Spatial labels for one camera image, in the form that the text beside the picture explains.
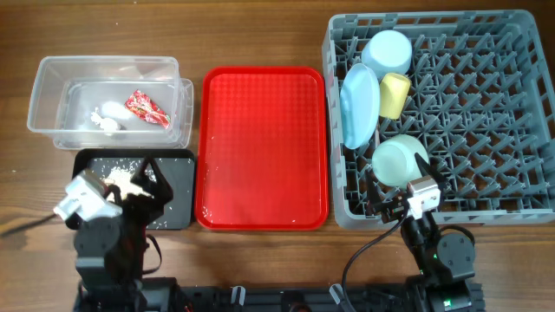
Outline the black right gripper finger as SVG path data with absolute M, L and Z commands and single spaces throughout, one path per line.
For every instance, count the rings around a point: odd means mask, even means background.
M 445 178 L 434 169 L 419 153 L 415 153 L 415 162 L 422 176 L 430 176 L 438 185 L 445 184 Z
M 368 199 L 368 208 L 367 213 L 371 215 L 375 215 L 380 213 L 382 208 L 382 199 L 379 195 L 379 192 L 376 189 L 370 171 L 367 170 L 365 172 L 365 179 L 367 184 L 367 199 Z

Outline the rice and food scraps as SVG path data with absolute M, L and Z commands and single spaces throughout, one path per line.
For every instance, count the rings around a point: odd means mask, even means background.
M 141 159 L 134 158 L 94 158 L 88 163 L 88 168 L 106 185 L 116 185 L 120 188 L 121 199 L 128 194 L 145 195 L 152 198 L 148 192 L 131 182 L 131 178 L 140 168 Z

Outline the light green bowl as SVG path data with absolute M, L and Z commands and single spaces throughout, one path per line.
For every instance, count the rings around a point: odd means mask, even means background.
M 386 186 L 405 189 L 409 181 L 422 177 L 416 153 L 429 162 L 424 145 L 413 136 L 399 134 L 383 141 L 371 160 L 375 177 Z

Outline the red snack wrapper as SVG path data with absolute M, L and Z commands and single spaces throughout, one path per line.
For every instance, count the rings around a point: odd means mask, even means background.
M 124 103 L 124 107 L 147 123 L 156 124 L 165 129 L 171 125 L 170 116 L 139 89 L 129 96 Z

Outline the yellow plastic cup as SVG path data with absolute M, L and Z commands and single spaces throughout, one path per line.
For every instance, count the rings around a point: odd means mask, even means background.
M 398 119 L 408 96 L 411 80 L 406 75 L 387 73 L 380 83 L 380 116 Z

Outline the light blue plate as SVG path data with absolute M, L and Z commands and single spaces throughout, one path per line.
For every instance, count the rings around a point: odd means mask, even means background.
M 363 63 L 346 74 L 340 90 L 343 144 L 351 150 L 369 142 L 380 112 L 380 86 L 375 72 Z

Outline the light blue small bowl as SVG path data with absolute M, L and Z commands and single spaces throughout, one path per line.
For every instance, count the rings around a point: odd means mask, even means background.
M 362 50 L 362 63 L 380 81 L 386 74 L 405 75 L 412 59 L 409 39 L 396 30 L 383 30 L 373 36 Z

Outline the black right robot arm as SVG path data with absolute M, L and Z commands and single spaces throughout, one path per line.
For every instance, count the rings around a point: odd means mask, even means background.
M 417 311 L 477 311 L 469 280 L 475 276 L 475 238 L 459 225 L 440 227 L 434 212 L 444 203 L 446 180 L 419 154 L 413 155 L 421 174 L 389 201 L 368 188 L 368 208 L 383 223 L 395 223 L 420 270 L 406 281 L 408 298 Z

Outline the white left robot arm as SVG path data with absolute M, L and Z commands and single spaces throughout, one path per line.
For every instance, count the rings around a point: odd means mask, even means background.
M 75 311 L 179 311 L 185 305 L 172 278 L 144 280 L 156 269 L 143 268 L 150 244 L 160 247 L 146 228 L 164 213 L 173 189 L 155 160 L 146 157 L 130 182 L 145 194 L 121 197 L 116 185 L 106 185 L 91 171 L 79 177 L 90 182 L 98 199 L 82 199 L 74 246 L 75 268 L 81 276 Z

